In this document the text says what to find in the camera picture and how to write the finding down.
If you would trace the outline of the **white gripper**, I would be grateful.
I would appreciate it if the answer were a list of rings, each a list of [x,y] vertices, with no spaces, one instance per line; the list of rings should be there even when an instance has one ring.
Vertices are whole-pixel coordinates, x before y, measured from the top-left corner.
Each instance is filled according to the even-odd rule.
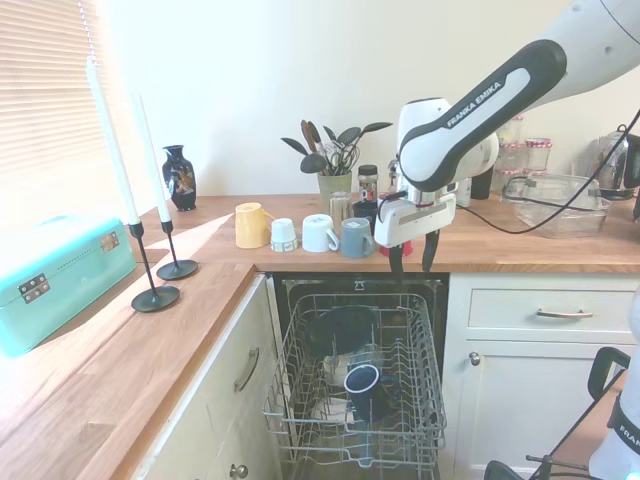
[[[389,248],[389,265],[394,275],[404,273],[402,244],[425,235],[422,270],[431,271],[439,244],[439,230],[453,222],[455,210],[454,194],[446,194],[426,207],[419,207],[404,198],[379,201],[374,240],[378,245]]]

